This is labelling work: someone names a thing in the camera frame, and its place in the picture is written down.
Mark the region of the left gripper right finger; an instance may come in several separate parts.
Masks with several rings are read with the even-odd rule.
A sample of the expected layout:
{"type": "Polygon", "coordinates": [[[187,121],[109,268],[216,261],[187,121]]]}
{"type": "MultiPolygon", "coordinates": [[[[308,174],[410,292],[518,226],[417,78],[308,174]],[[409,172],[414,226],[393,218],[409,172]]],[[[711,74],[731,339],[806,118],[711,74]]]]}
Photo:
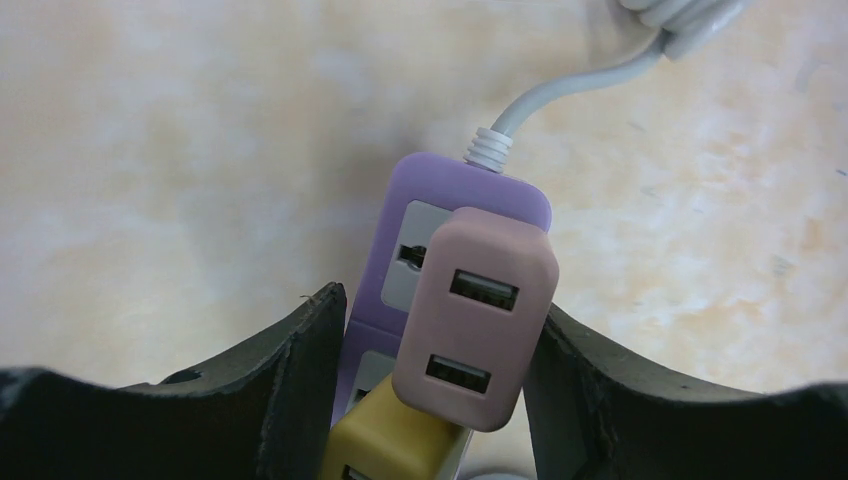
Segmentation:
{"type": "Polygon", "coordinates": [[[649,360],[558,307],[524,384],[541,479],[843,479],[847,387],[760,394],[649,360]]]}

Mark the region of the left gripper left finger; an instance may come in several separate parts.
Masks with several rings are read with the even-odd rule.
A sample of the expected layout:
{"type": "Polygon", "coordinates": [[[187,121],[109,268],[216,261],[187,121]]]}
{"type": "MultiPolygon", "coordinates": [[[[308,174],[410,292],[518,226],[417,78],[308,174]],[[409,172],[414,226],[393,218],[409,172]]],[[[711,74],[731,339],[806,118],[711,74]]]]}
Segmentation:
{"type": "Polygon", "coordinates": [[[158,384],[1,372],[5,479],[313,479],[346,312],[331,282],[292,313],[158,384]]]}

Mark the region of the yellow plug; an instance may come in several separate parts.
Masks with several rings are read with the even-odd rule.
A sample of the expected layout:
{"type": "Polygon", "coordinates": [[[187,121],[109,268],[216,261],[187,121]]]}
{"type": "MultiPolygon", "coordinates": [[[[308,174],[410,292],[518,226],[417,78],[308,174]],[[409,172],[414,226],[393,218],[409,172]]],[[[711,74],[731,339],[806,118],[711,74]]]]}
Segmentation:
{"type": "Polygon", "coordinates": [[[387,376],[330,430],[319,479],[454,479],[471,431],[413,409],[387,376]]]}

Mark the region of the pink plug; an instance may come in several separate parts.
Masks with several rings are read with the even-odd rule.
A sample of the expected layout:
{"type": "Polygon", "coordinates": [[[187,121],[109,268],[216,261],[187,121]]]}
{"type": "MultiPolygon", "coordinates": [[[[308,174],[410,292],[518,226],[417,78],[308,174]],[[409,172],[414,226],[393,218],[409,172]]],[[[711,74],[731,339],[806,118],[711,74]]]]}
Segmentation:
{"type": "Polygon", "coordinates": [[[406,405],[493,432],[510,420],[559,280],[542,229],[463,207],[433,234],[392,386],[406,405]]]}

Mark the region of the purple power strip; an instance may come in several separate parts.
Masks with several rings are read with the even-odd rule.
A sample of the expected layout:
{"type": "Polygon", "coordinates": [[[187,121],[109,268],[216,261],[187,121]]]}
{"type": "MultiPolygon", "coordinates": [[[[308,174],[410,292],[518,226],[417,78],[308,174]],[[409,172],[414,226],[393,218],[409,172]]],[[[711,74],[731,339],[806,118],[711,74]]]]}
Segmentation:
{"type": "Polygon", "coordinates": [[[434,153],[414,153],[392,171],[339,357],[331,420],[352,407],[368,351],[397,355],[432,234],[461,207],[551,226],[551,204],[535,186],[434,153]]]}

